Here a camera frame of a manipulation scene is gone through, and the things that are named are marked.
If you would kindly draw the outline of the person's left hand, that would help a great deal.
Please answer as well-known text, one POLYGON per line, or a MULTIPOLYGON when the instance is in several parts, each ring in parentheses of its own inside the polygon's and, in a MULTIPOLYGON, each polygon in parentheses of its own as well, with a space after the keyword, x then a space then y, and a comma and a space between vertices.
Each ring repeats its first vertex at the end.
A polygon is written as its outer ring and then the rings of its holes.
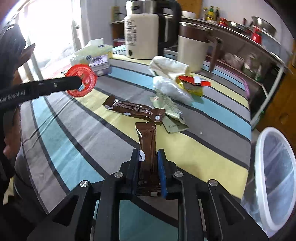
POLYGON ((5 133, 4 142, 6 146, 3 153, 8 160, 12 161, 17 156, 21 146, 21 119, 18 108, 14 113, 13 124, 5 133))

